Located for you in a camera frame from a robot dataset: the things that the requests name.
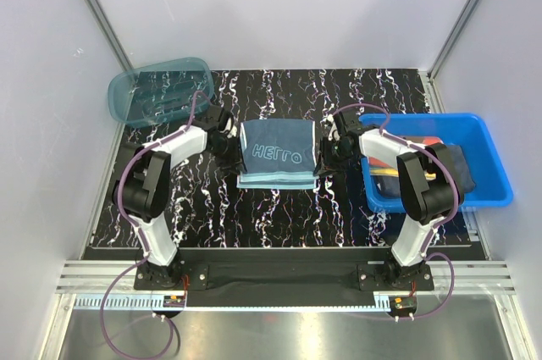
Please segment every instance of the marble pattern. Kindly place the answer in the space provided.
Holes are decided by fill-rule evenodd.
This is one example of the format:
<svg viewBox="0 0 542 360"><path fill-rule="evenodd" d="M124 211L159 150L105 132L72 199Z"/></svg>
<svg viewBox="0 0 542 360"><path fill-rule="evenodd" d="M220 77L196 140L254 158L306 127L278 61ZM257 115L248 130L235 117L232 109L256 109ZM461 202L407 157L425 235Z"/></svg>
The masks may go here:
<svg viewBox="0 0 542 360"><path fill-rule="evenodd" d="M215 102L237 122L312 119L317 138L337 108L370 102L392 113L427 113L415 69L242 70L213 72ZM124 130L123 141L146 142L177 130L179 122ZM372 213L359 163L318 182L313 191L239 190L209 155L172 171L166 219L181 247L382 246L399 234L404 214ZM460 214L440 230L438 244L468 244ZM91 246L137 246L131 228L106 202Z"/></svg>

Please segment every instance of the translucent teal container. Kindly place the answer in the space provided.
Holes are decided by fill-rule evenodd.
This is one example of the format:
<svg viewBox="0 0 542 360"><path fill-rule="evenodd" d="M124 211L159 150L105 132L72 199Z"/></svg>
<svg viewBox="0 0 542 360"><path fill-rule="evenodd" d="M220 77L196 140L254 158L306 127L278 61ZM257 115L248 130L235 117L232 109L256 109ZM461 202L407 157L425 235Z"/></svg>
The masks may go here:
<svg viewBox="0 0 542 360"><path fill-rule="evenodd" d="M201 59L182 58L145 66L111 80L109 112L115 120L134 128L187 119L196 91L203 91L209 99L214 95L211 71ZM196 114L207 108L207 99L199 96Z"/></svg>

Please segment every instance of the white backdrop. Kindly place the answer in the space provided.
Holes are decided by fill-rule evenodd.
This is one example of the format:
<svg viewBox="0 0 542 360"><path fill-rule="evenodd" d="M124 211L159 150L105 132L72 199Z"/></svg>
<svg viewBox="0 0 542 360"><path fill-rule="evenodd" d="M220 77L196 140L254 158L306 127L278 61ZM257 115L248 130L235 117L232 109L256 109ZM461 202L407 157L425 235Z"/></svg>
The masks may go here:
<svg viewBox="0 0 542 360"><path fill-rule="evenodd" d="M100 0L135 66L428 69L467 0Z"/></svg>
<svg viewBox="0 0 542 360"><path fill-rule="evenodd" d="M511 271L528 328L542 355L542 0L482 0L437 76L447 112L480 114L512 189L507 208L483 209L494 258Z"/></svg>
<svg viewBox="0 0 542 360"><path fill-rule="evenodd" d="M0 0L0 358L36 358L77 258L117 124L121 72L85 0Z"/></svg>

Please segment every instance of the folded clothes in bin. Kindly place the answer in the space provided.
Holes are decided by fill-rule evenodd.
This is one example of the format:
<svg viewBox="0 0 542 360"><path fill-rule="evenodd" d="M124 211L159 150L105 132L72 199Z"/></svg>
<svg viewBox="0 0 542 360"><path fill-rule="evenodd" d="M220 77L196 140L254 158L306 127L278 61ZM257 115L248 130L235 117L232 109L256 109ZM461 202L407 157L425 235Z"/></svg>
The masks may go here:
<svg viewBox="0 0 542 360"><path fill-rule="evenodd" d="M463 187L463 191L472 191L476 187L476 184L473 182L473 178L471 177L471 173L468 169L467 161L465 160L461 146L449 145L448 149L450 150L451 160L456 168L459 182ZM380 195L383 197L401 197L399 178L397 176L375 175L374 180Z"/></svg>
<svg viewBox="0 0 542 360"><path fill-rule="evenodd" d="M300 119L250 120L241 124L246 173L237 185L246 189L313 189L314 122Z"/></svg>

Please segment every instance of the blue plastic container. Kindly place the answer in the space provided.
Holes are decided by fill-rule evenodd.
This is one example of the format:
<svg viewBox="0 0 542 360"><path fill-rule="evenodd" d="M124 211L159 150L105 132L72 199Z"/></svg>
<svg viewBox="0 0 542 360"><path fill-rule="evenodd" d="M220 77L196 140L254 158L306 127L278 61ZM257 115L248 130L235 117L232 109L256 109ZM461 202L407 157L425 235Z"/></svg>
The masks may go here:
<svg viewBox="0 0 542 360"><path fill-rule="evenodd" d="M364 114L364 125L381 125L383 114ZM508 205L513 198L510 183L484 121L476 114L392 114L387 131L397 136L436 136L445 144L461 146L476 187L465 194L461 210ZM362 159L368 206L373 212L404 213L400 198L380 195Z"/></svg>
<svg viewBox="0 0 542 360"><path fill-rule="evenodd" d="M132 69L111 80L109 112L115 120L135 128L186 119L196 91L213 98L213 77L201 59L176 59ZM199 96L196 114L207 108L207 99Z"/></svg>

